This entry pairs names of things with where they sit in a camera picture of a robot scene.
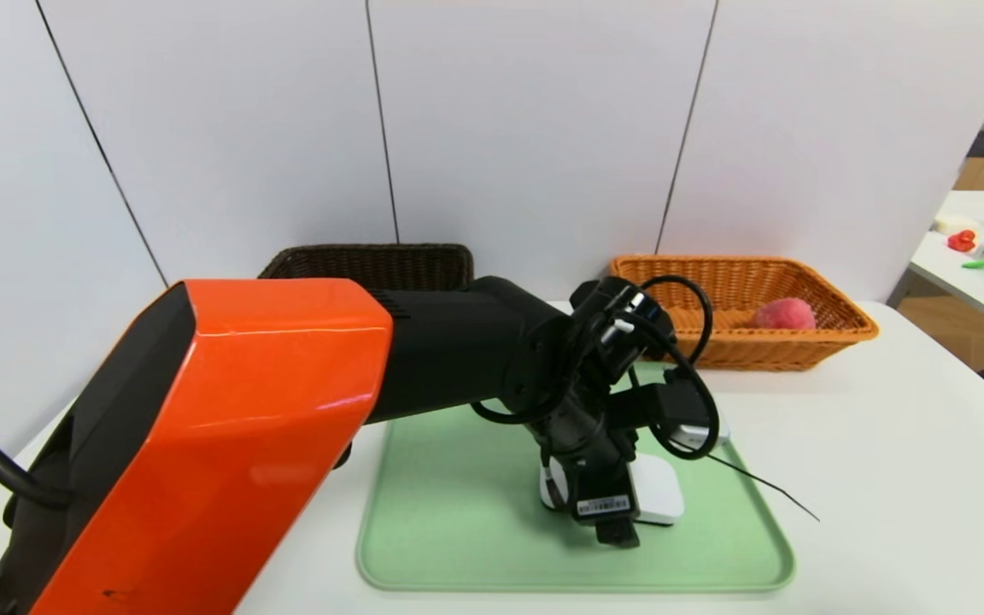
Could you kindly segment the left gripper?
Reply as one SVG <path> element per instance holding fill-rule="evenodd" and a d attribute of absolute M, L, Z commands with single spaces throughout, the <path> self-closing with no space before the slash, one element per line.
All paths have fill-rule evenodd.
<path fill-rule="evenodd" d="M 609 548 L 638 548 L 634 518 L 640 513 L 630 465 L 624 460 L 598 467 L 571 468 L 571 517 L 594 525 L 596 538 Z"/>

